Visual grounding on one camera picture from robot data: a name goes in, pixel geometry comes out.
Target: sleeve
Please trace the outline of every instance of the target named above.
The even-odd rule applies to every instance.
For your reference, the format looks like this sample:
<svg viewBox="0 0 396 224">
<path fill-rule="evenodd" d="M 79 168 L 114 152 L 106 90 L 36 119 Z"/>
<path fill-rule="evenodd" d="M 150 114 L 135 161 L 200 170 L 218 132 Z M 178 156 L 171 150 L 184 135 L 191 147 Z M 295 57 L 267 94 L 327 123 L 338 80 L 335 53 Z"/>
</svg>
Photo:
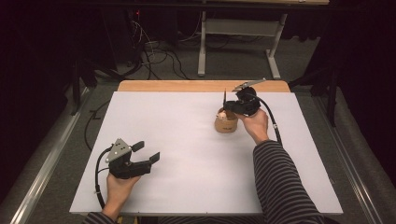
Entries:
<svg viewBox="0 0 396 224">
<path fill-rule="evenodd" d="M 268 224 L 324 223 L 303 187 L 288 152 L 272 140 L 253 151 L 254 175 L 262 213 Z"/>
<path fill-rule="evenodd" d="M 101 212 L 91 212 L 89 213 L 84 221 L 83 224 L 114 224 L 114 222 L 110 217 L 106 216 Z"/>
</svg>

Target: white tabletop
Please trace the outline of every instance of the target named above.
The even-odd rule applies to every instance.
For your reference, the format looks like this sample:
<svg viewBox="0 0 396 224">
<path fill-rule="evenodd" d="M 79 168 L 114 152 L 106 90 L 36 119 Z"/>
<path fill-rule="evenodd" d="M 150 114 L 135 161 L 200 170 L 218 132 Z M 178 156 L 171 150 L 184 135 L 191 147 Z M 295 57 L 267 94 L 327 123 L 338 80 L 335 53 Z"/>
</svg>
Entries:
<svg viewBox="0 0 396 224">
<path fill-rule="evenodd" d="M 259 214 L 252 151 L 253 140 L 239 121 L 235 133 L 217 133 L 216 113 L 222 92 L 114 92 L 71 213 L 101 211 L 94 194 L 94 169 L 99 154 L 117 138 L 146 146 L 132 161 L 161 159 L 135 185 L 123 214 L 139 216 L 217 216 Z M 284 148 L 299 171 L 304 187 L 325 214 L 342 208 L 324 169 L 294 93 L 259 92 L 272 109 Z M 228 100 L 236 100 L 234 93 Z M 269 135 L 276 139 L 274 130 Z M 105 168 L 105 158 L 101 168 Z M 106 175 L 99 175 L 106 200 Z"/>
</svg>

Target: hand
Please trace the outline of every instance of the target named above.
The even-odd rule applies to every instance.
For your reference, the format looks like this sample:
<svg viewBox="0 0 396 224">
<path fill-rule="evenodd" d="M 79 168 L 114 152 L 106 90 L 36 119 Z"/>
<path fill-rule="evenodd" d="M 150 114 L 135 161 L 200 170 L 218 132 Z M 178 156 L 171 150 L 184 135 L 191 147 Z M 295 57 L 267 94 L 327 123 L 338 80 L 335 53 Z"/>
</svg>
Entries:
<svg viewBox="0 0 396 224">
<path fill-rule="evenodd" d="M 129 179 L 117 179 L 111 173 L 107 176 L 107 201 L 102 213 L 116 220 L 126 200 L 131 194 L 134 184 L 140 179 L 136 176 Z"/>
<path fill-rule="evenodd" d="M 267 114 L 259 109 L 256 114 L 246 117 L 245 115 L 235 114 L 237 118 L 244 122 L 247 133 L 253 138 L 256 145 L 268 140 L 268 116 Z"/>
</svg>

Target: person's left hand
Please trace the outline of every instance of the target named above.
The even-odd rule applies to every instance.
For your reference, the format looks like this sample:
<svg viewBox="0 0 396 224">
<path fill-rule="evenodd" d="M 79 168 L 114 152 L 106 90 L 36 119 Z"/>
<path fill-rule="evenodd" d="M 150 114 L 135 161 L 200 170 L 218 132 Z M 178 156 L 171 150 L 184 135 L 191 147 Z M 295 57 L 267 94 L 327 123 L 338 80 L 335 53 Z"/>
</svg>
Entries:
<svg viewBox="0 0 396 224">
<path fill-rule="evenodd" d="M 116 220 L 125 202 L 131 194 L 134 184 L 140 176 L 129 179 L 118 179 L 111 173 L 107 176 L 107 201 L 102 212 L 113 220 Z"/>
</svg>

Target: person's right hand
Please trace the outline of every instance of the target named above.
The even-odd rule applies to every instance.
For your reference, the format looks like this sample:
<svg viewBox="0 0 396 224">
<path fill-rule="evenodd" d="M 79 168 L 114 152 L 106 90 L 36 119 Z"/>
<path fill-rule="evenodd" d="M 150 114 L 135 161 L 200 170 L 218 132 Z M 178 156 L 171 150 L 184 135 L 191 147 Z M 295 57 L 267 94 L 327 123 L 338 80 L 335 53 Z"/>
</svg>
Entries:
<svg viewBox="0 0 396 224">
<path fill-rule="evenodd" d="M 253 138 L 256 145 L 268 140 L 268 116 L 267 114 L 259 109 L 256 114 L 247 117 L 245 115 L 235 114 L 237 118 L 244 122 L 247 133 Z"/>
</svg>

